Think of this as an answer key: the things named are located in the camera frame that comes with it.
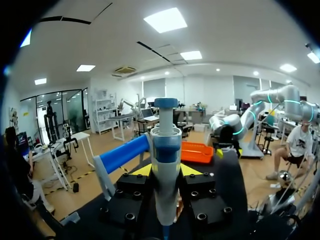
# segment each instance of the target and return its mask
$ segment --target black shorts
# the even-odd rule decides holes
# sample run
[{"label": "black shorts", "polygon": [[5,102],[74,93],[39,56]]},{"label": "black shorts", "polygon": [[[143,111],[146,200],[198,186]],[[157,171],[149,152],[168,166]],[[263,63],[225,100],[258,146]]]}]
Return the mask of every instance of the black shorts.
[{"label": "black shorts", "polygon": [[303,162],[305,156],[292,156],[292,154],[290,153],[290,156],[285,158],[285,161],[289,161],[292,164],[296,164],[296,166],[299,168],[300,164]]}]

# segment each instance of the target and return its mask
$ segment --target poster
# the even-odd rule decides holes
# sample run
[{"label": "poster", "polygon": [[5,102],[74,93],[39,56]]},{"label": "poster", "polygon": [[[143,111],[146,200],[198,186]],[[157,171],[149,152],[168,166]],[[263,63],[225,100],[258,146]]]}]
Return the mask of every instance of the poster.
[{"label": "poster", "polygon": [[10,127],[14,127],[16,133],[19,132],[18,112],[17,112],[17,109],[14,107],[9,108],[9,124],[10,124]]}]

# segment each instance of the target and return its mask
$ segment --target ceiling light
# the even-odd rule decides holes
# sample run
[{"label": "ceiling light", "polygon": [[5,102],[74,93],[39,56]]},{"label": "ceiling light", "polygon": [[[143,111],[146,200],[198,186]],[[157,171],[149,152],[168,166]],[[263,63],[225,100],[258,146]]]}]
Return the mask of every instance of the ceiling light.
[{"label": "ceiling light", "polygon": [[40,84],[46,84],[47,83],[47,79],[46,78],[41,78],[38,80],[34,80],[34,84],[35,85],[40,85]]},{"label": "ceiling light", "polygon": [[31,31],[32,29],[28,32],[28,34],[26,35],[25,39],[23,40],[23,42],[20,45],[20,48],[27,46],[30,44],[30,38],[31,38]]},{"label": "ceiling light", "polygon": [[290,64],[284,64],[280,67],[281,70],[286,71],[288,73],[291,73],[295,70],[297,70],[297,68],[295,66],[292,66]]},{"label": "ceiling light", "polygon": [[186,28],[187,24],[178,8],[170,8],[144,18],[158,33]]},{"label": "ceiling light", "polygon": [[95,68],[95,65],[80,65],[77,72],[90,72],[92,69]]},{"label": "ceiling light", "polygon": [[187,51],[180,53],[180,55],[184,58],[184,60],[202,59],[200,51]]},{"label": "ceiling light", "polygon": [[315,64],[320,63],[320,59],[317,57],[317,55],[315,55],[314,52],[310,52],[307,56],[308,56]]}]

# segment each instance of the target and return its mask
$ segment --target sneaker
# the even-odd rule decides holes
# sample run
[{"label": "sneaker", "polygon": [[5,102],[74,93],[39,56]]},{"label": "sneaker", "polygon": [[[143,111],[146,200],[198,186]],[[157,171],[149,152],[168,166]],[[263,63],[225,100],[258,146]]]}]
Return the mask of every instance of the sneaker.
[{"label": "sneaker", "polygon": [[269,181],[278,180],[278,173],[276,171],[274,171],[270,175],[266,176],[265,179],[267,179]]},{"label": "sneaker", "polygon": [[51,204],[49,204],[48,206],[45,206],[45,208],[51,214],[55,211],[55,207],[52,206]]}]

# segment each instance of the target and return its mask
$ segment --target orange tray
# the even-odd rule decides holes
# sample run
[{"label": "orange tray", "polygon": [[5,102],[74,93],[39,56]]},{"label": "orange tray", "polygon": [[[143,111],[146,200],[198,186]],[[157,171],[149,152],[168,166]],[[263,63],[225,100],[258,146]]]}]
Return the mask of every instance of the orange tray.
[{"label": "orange tray", "polygon": [[214,148],[202,143],[183,141],[181,161],[208,164],[214,155]]}]

